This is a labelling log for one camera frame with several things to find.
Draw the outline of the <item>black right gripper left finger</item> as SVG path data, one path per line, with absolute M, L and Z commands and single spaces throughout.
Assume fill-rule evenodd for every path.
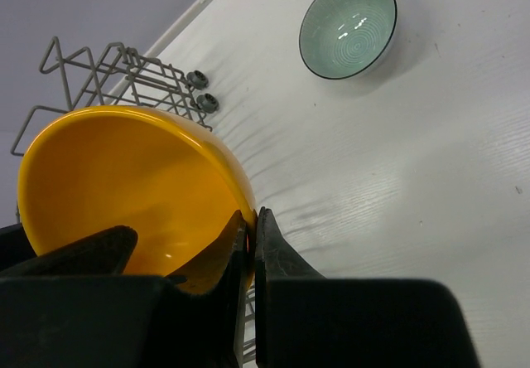
M 1 275 L 4 367 L 240 367 L 247 225 L 166 276 Z M 1 230 L 1 272 L 37 255 L 21 225 Z

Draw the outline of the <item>teal green bowl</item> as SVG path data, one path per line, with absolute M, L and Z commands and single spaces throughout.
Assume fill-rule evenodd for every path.
M 397 24 L 397 0 L 314 0 L 299 31 L 301 59 L 322 79 L 363 75 L 388 53 Z

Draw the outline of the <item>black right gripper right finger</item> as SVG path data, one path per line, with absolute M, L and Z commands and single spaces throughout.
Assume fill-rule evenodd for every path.
M 465 318 L 443 284 L 326 278 L 258 215 L 256 363 L 260 367 L 478 367 Z

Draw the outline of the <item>grey wire dish rack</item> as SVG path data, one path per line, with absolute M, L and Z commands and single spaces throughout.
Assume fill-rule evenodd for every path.
M 198 70 L 185 73 L 173 65 L 143 56 L 120 42 L 107 45 L 99 58 L 94 58 L 87 47 L 65 55 L 59 40 L 53 38 L 39 65 L 40 72 L 66 75 L 68 67 L 84 70 L 87 77 L 77 94 L 67 95 L 66 106 L 57 110 L 56 119 L 96 106 L 135 106 L 189 119 L 213 133 L 205 117 L 216 111 L 219 104 L 207 90 L 208 78 Z M 253 252 L 249 252 L 247 246 L 243 333 L 246 292 L 253 279 L 252 259 Z

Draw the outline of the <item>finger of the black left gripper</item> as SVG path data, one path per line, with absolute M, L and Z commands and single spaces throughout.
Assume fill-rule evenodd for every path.
M 137 232 L 119 225 L 16 264 L 3 277 L 121 274 L 137 245 Z

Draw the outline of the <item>yellow orange bowl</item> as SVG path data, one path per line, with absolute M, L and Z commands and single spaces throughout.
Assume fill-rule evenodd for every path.
M 256 244 L 250 181 L 213 133 L 157 109 L 78 109 L 25 152 L 17 203 L 31 247 L 45 254 L 102 230 L 137 232 L 127 274 L 168 275 L 218 237 L 235 212 Z

